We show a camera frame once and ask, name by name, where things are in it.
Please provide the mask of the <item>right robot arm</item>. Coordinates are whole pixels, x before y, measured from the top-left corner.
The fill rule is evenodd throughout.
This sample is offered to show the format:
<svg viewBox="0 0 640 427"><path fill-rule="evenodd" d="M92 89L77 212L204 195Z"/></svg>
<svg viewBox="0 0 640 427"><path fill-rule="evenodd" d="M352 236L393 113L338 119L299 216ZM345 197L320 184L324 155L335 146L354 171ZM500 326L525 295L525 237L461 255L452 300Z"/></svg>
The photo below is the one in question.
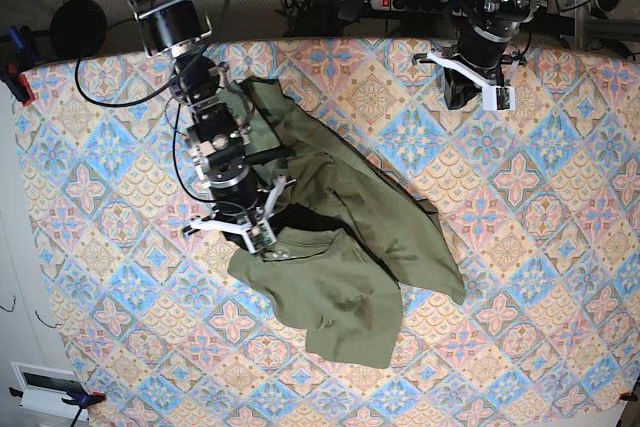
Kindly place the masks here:
<svg viewBox="0 0 640 427"><path fill-rule="evenodd" d="M127 0L147 55L168 54L174 70L165 89L179 105L190 108L193 124L186 145L203 186L210 190L211 214L196 218L185 234L219 230L244 237L250 247L271 235L269 218L281 189L270 189L255 168L269 161L266 153L249 154L255 107L232 82L225 64L204 54L216 31L198 0ZM228 8L231 0L224 0Z"/></svg>

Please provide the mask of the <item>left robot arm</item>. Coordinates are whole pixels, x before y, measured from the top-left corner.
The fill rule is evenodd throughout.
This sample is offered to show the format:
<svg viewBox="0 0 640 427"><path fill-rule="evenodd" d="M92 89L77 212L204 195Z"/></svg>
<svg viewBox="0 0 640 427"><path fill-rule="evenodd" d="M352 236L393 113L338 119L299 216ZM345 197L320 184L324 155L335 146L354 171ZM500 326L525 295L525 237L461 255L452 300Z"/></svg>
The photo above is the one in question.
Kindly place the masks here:
<svg viewBox="0 0 640 427"><path fill-rule="evenodd" d="M458 110L476 96L489 111L513 110L515 88L511 85L517 67L526 63L524 51L506 49L520 25L530 22L541 0L450 0L445 13L462 15L457 42L432 55L443 68L444 99L448 109Z"/></svg>

